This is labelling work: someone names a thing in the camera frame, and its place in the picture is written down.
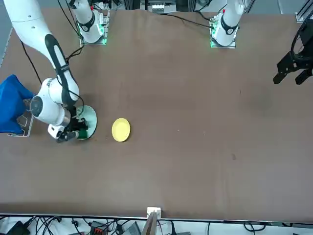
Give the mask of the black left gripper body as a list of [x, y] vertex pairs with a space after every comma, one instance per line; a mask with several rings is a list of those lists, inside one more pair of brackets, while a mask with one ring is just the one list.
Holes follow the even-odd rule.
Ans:
[[303, 45], [299, 52], [301, 58], [313, 57], [313, 22], [307, 21], [300, 32], [300, 39]]

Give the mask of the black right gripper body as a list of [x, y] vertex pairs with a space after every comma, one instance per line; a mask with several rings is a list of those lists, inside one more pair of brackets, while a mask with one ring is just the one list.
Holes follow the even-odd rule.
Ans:
[[83, 117], [73, 117], [69, 123], [69, 132], [88, 130], [88, 123], [86, 119]]

